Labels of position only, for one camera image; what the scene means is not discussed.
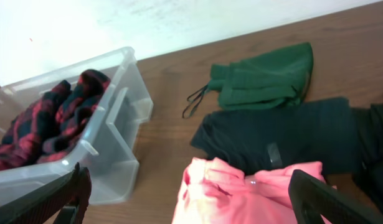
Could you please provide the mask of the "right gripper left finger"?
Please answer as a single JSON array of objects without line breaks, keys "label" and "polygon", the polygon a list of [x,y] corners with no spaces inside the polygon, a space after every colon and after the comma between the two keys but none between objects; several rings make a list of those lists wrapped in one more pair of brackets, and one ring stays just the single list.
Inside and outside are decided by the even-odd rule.
[{"label": "right gripper left finger", "polygon": [[2,224],[38,224],[56,215],[55,223],[81,224],[89,206],[89,170],[76,164],[73,171],[0,207]]}]

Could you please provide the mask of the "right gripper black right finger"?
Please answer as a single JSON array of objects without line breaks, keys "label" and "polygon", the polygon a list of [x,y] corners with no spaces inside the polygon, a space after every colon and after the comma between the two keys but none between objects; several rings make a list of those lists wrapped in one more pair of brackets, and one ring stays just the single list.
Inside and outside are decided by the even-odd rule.
[{"label": "right gripper black right finger", "polygon": [[383,224],[383,215],[299,169],[292,173],[288,194],[298,224]]}]

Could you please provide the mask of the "dark navy garment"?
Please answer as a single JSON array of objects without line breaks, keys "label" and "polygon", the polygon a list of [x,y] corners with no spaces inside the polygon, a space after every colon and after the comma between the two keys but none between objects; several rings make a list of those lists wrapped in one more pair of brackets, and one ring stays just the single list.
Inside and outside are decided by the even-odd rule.
[{"label": "dark navy garment", "polygon": [[345,98],[269,110],[216,111],[202,120],[191,145],[254,174],[319,161],[322,173],[361,166],[356,122]]}]

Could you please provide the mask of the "red navy plaid shirt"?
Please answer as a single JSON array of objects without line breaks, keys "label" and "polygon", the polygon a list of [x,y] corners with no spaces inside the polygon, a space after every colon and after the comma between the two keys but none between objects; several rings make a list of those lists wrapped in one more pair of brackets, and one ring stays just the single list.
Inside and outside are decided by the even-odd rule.
[{"label": "red navy plaid shirt", "polygon": [[98,70],[62,80],[12,120],[0,142],[0,171],[54,162],[81,138],[111,80]]}]

